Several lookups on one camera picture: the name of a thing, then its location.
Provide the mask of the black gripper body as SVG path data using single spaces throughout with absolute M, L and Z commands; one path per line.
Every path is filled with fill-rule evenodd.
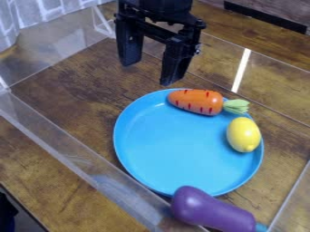
M 116 20 L 134 22 L 147 37 L 166 44 L 179 36 L 198 44 L 206 23 L 191 14 L 192 0 L 119 0 Z

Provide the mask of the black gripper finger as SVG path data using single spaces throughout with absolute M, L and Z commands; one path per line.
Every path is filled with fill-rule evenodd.
M 142 59 L 143 33 L 134 22 L 116 20 L 116 44 L 123 66 L 138 63 Z
M 198 43 L 187 43 L 176 36 L 168 39 L 162 57 L 160 85 L 168 86 L 184 77 L 192 56 L 198 50 Z

